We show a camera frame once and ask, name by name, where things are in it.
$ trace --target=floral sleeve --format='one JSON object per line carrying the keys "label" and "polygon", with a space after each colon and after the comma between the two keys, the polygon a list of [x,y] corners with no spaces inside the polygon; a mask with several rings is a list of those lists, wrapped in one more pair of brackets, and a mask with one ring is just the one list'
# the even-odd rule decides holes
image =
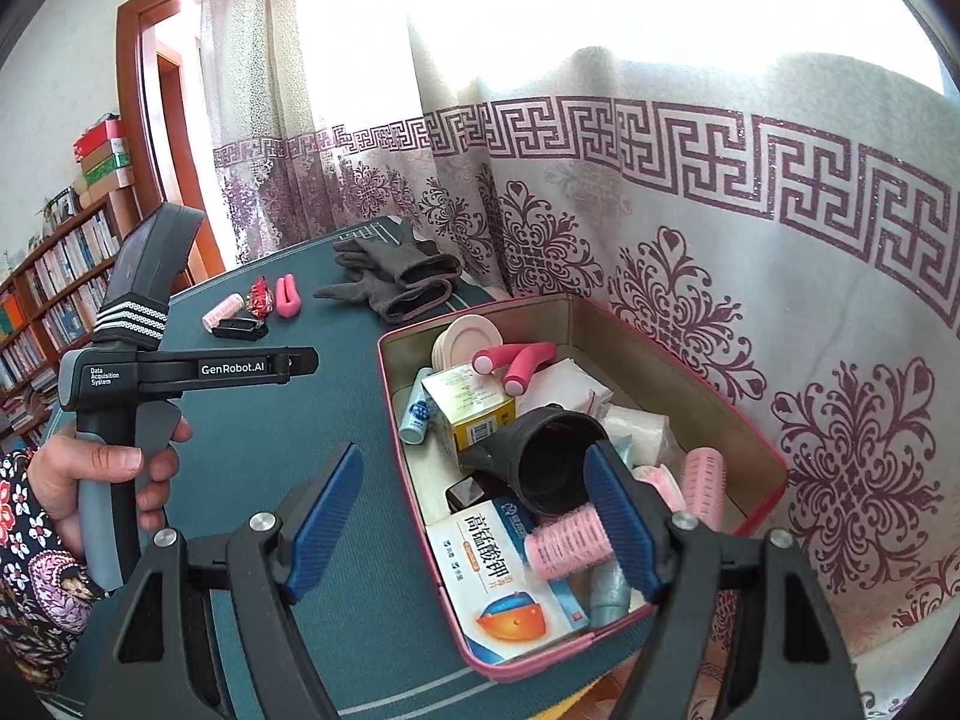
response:
{"label": "floral sleeve", "polygon": [[104,596],[61,545],[27,482],[32,452],[0,460],[0,640],[39,688],[52,688]]}

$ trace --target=curtain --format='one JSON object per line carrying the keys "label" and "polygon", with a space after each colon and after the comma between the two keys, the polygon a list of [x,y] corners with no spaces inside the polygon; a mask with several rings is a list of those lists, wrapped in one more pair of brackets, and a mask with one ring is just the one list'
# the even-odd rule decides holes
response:
{"label": "curtain", "polygon": [[[760,531],[798,538],[865,712],[895,714],[960,614],[960,108],[905,5],[296,0],[296,23],[318,216],[409,218],[715,386],[790,466]],[[253,138],[224,138],[232,168],[282,151]]]}
{"label": "curtain", "polygon": [[294,0],[203,0],[200,64],[241,263],[334,229]]}

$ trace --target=barcode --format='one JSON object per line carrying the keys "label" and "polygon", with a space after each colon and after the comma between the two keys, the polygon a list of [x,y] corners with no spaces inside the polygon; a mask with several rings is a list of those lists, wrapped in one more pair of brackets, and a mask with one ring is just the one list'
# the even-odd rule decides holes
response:
{"label": "barcode", "polygon": [[470,437],[470,443],[481,442],[486,437],[493,435],[496,432],[496,419],[490,418],[485,419],[482,422],[477,422],[475,425],[470,425],[467,428],[467,435]]}

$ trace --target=greek key pattern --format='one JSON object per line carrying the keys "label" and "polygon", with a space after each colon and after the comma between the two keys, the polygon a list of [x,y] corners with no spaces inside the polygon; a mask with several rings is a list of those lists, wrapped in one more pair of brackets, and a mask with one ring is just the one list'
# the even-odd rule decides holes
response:
{"label": "greek key pattern", "polygon": [[944,181],[865,143],[803,124],[723,108],[622,98],[493,100],[347,132],[216,149],[217,167],[339,149],[482,148],[493,159],[584,160],[624,180],[750,215],[836,247],[957,322],[958,197]]}

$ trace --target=black glove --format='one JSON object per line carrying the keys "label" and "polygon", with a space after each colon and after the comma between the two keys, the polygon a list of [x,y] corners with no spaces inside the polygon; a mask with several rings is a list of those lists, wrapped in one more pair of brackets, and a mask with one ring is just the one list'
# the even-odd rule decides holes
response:
{"label": "black glove", "polygon": [[[452,254],[424,254],[416,245],[413,225],[407,220],[400,223],[400,245],[350,238],[335,242],[333,250],[339,252],[335,259],[340,265],[346,268],[378,268],[404,289],[431,279],[452,281],[463,272],[460,260]],[[355,259],[354,255],[364,255],[364,258]]]}
{"label": "black glove", "polygon": [[348,269],[352,279],[314,290],[314,298],[333,298],[347,303],[368,303],[387,324],[401,324],[419,317],[450,297],[452,285],[446,279],[428,279],[409,289],[401,288],[387,274],[368,269]]}

